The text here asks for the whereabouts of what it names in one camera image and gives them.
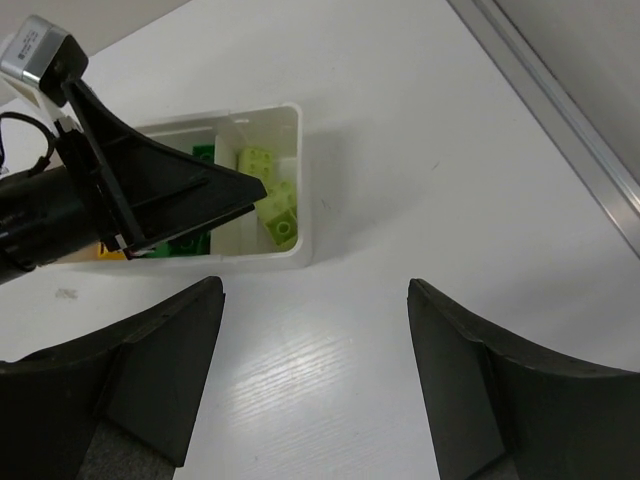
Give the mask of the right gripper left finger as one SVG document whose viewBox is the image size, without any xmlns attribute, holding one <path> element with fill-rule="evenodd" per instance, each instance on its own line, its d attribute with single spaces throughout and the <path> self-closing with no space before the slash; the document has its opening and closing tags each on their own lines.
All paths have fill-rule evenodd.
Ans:
<svg viewBox="0 0 640 480">
<path fill-rule="evenodd" d="M 1 365 L 5 479 L 170 479 L 186 461 L 221 326 L 205 278 L 77 339 Z"/>
</svg>

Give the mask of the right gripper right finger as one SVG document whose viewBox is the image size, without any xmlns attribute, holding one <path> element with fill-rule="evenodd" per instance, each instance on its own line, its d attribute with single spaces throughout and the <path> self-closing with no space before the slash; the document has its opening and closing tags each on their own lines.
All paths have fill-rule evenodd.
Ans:
<svg viewBox="0 0 640 480">
<path fill-rule="evenodd" d="M 531 342 L 422 279 L 413 351 L 443 479 L 635 479 L 639 376 Z"/>
</svg>

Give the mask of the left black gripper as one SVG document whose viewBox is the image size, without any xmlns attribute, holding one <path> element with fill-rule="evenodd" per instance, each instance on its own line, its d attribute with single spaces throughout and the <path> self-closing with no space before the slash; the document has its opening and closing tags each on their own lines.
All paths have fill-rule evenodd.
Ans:
<svg viewBox="0 0 640 480">
<path fill-rule="evenodd" d="M 2 283 L 97 241 L 108 252 L 133 257 L 224 225 L 266 197 L 257 178 L 136 131 L 84 81 L 67 81 L 62 92 L 79 123 L 62 134 L 66 169 L 51 166 L 56 137 L 44 123 L 18 112 L 1 114 L 36 128 L 47 143 L 32 168 L 1 179 Z"/>
</svg>

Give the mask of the green two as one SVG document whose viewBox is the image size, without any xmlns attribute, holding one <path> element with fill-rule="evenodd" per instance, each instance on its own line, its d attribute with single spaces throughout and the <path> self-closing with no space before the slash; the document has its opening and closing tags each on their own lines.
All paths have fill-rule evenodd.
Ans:
<svg viewBox="0 0 640 480">
<path fill-rule="evenodd" d="M 206 163 L 214 163 L 215 145 L 198 144 L 192 147 L 192 154 Z M 145 254 L 145 258 L 171 258 L 209 255 L 211 232 L 191 233 L 160 243 Z"/>
</svg>

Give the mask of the orange lego brick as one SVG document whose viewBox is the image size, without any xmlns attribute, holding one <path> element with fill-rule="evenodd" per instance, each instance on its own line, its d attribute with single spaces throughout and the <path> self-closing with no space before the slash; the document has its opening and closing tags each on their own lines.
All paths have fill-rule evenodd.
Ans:
<svg viewBox="0 0 640 480">
<path fill-rule="evenodd" d="M 101 261 L 121 261 L 127 259 L 122 251 L 110 251 L 104 243 L 98 244 L 97 258 Z"/>
</svg>

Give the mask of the pale green lego brick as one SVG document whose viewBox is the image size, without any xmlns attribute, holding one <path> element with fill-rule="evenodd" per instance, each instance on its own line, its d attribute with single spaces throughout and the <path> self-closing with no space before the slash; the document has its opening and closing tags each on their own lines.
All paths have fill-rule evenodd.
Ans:
<svg viewBox="0 0 640 480">
<path fill-rule="evenodd" d="M 274 154 L 261 147 L 245 147 L 238 155 L 238 171 L 270 187 L 275 182 Z"/>
</svg>

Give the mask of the white divided plastic container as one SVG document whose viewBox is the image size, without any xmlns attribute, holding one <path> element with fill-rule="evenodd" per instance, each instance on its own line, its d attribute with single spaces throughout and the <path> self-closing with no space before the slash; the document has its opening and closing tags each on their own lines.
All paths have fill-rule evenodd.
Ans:
<svg viewBox="0 0 640 480">
<path fill-rule="evenodd" d="M 157 275 L 162 271 L 205 275 L 301 268 L 311 244 L 310 164 L 303 156 L 303 116 L 293 103 L 253 110 L 221 110 L 137 125 L 142 134 L 189 153 L 211 144 L 216 164 L 260 176 L 268 195 L 249 212 L 210 234 L 206 255 L 103 256 L 96 245 L 59 265 L 105 274 Z"/>
</svg>

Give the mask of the pale yellow green lego stack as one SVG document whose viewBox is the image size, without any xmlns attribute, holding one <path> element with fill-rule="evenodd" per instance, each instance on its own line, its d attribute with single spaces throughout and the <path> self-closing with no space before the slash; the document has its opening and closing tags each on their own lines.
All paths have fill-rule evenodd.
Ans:
<svg viewBox="0 0 640 480">
<path fill-rule="evenodd" d="M 287 251 L 298 240 L 296 187 L 281 181 L 267 188 L 268 195 L 255 204 L 257 216 L 275 248 Z"/>
</svg>

